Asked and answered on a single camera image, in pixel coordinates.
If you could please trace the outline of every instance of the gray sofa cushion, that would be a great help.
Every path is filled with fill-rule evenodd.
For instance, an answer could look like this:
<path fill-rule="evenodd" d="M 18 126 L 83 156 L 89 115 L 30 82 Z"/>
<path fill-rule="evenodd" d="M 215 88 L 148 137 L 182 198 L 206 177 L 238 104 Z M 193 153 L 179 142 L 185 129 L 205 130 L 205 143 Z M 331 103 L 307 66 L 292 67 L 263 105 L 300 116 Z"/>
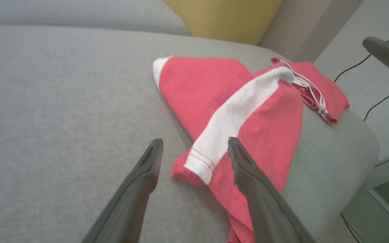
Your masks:
<path fill-rule="evenodd" d="M 188 35 L 184 22 L 162 0 L 0 0 L 0 23 Z"/>
<path fill-rule="evenodd" d="M 161 174 L 141 242 L 223 242 L 226 212 L 207 188 L 170 178 L 190 139 L 153 81 L 170 54 L 270 66 L 264 48 L 194 37 L 64 27 L 0 27 L 0 241 L 79 242 L 153 138 Z M 377 161 L 351 110 L 331 127 L 304 108 L 284 197 L 320 237 Z"/>

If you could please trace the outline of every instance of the yellow cushion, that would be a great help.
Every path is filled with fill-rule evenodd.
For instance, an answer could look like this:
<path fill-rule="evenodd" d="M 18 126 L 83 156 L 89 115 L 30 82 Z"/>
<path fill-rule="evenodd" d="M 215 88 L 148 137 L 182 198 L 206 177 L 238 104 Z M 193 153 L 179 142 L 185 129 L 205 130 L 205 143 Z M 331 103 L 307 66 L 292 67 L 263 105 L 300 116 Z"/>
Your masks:
<path fill-rule="evenodd" d="M 258 45 L 282 0 L 163 0 L 192 36 Z"/>

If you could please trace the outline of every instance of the clothing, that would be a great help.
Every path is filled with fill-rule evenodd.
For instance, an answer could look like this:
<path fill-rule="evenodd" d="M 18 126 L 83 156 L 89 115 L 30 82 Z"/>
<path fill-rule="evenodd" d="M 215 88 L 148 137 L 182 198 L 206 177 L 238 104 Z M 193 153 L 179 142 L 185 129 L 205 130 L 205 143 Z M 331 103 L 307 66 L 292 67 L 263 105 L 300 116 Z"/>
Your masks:
<path fill-rule="evenodd" d="M 338 123 L 340 114 L 350 107 L 349 101 L 341 89 L 325 77 L 311 62 L 292 63 L 280 57 L 271 59 L 273 64 L 290 68 L 295 75 L 294 87 L 298 89 L 304 103 L 318 111 L 329 124 Z"/>
<path fill-rule="evenodd" d="M 237 136 L 283 191 L 302 123 L 293 73 L 278 64 L 252 75 L 238 60 L 178 57 L 157 60 L 153 70 L 163 97 L 195 140 L 171 176 L 207 185 L 228 211 L 229 241 L 253 242 L 247 199 L 233 184 L 227 140 Z"/>

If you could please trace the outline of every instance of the drawstring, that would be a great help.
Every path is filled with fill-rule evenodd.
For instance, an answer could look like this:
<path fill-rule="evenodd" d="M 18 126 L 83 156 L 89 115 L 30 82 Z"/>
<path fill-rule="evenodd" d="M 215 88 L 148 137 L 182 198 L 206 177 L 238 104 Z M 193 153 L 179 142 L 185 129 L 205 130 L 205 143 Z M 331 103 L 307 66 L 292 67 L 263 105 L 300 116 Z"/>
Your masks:
<path fill-rule="evenodd" d="M 310 79 L 308 79 L 304 75 L 295 72 L 295 70 L 287 62 L 285 62 L 284 60 L 280 60 L 280 63 L 285 67 L 289 68 L 290 70 L 292 70 L 292 72 L 295 74 L 295 78 L 293 79 L 292 83 L 304 88 L 309 88 L 310 93 L 313 96 L 313 99 L 315 100 L 316 104 L 319 107 L 318 113 L 322 116 L 322 118 L 325 118 L 326 115 L 328 114 L 328 111 L 326 109 L 325 98 L 321 93 L 321 91 L 316 87 L 316 85 Z M 320 96 L 319 100 L 316 99 L 313 89 L 319 92 L 319 96 Z"/>

